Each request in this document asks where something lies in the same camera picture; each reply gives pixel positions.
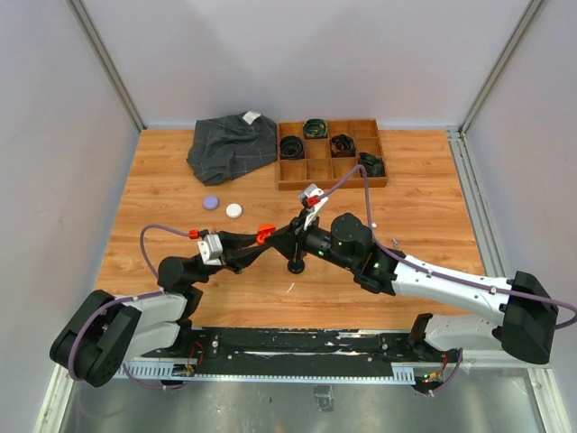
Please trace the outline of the orange earbud case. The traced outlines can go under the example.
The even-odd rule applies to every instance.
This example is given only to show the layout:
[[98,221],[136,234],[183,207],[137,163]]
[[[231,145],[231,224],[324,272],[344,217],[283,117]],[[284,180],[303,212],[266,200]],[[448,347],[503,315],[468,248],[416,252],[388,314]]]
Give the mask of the orange earbud case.
[[256,234],[256,244],[265,245],[266,238],[276,231],[276,227],[272,224],[263,224],[259,226]]

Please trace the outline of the black earbud case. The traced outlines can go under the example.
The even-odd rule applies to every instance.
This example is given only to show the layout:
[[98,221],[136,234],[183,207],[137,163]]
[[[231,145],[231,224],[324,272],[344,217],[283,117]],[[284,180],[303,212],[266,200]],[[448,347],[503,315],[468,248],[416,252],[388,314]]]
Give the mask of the black earbud case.
[[300,260],[300,261],[290,261],[288,262],[288,270],[293,273],[293,274],[300,274],[302,271],[305,270],[305,262]]

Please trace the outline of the white earbud case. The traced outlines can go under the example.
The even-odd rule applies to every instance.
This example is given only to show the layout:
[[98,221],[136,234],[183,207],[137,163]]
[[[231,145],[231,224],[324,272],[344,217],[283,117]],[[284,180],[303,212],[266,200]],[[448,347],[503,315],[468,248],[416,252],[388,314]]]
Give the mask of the white earbud case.
[[236,219],[243,214],[243,207],[238,203],[231,203],[226,207],[225,213],[229,218]]

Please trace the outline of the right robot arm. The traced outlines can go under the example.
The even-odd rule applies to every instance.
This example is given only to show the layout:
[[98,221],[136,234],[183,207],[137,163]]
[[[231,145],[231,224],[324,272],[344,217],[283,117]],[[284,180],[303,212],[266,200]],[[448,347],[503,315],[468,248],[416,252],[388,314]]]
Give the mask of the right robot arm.
[[338,216],[328,230],[316,223],[304,226],[295,218],[263,242],[288,259],[293,273],[304,270],[304,256],[310,253],[348,270],[354,282],[371,293],[431,299],[467,311],[457,319],[419,315],[408,339],[417,360],[466,346],[502,348],[530,364],[550,360],[558,308],[531,273],[517,272],[507,279],[425,263],[380,246],[371,229],[351,213]]

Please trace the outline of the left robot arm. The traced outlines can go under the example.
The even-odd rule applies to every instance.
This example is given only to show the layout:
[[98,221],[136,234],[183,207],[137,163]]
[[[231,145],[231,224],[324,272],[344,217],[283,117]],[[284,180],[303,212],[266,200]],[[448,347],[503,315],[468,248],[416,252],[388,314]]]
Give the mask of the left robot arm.
[[241,272],[268,249],[274,230],[263,225],[253,235],[187,231],[184,236],[197,242],[197,255],[168,256],[153,267],[155,291],[129,296],[92,291],[52,343],[51,361],[73,380],[100,387],[136,356],[156,349],[186,355],[193,345],[189,317],[203,296],[195,283],[221,270]]

